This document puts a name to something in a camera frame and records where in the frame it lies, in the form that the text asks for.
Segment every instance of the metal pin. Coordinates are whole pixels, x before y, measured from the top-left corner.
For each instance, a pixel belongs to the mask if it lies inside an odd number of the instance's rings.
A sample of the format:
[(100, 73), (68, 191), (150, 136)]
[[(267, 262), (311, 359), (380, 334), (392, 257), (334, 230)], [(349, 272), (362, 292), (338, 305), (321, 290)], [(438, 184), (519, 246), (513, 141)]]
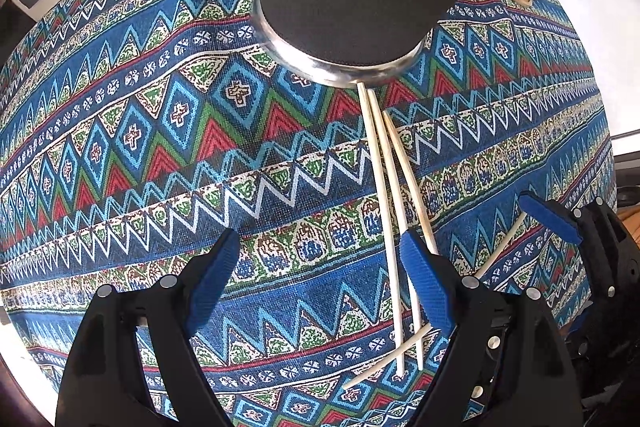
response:
[(103, 284), (96, 291), (96, 295), (98, 297), (108, 297), (109, 295), (111, 295), (111, 291), (112, 290), (113, 290), (113, 288), (111, 288), (110, 284)]
[(497, 349), (500, 346), (500, 337), (491, 337), (486, 343), (489, 349)]
[(478, 286), (480, 285), (480, 281), (475, 277), (473, 277), (472, 275), (466, 275), (465, 277), (462, 278), (462, 284), (466, 288), (473, 290), (475, 288), (478, 288)]
[(169, 274), (162, 277), (162, 279), (160, 280), (160, 285), (162, 286), (162, 288), (172, 288), (177, 282), (178, 278), (173, 274)]
[(532, 301), (537, 301), (538, 299), (540, 299), (540, 297), (542, 297), (542, 294), (540, 293), (540, 290), (538, 288), (527, 288), (527, 297), (529, 297), (529, 299), (531, 299)]

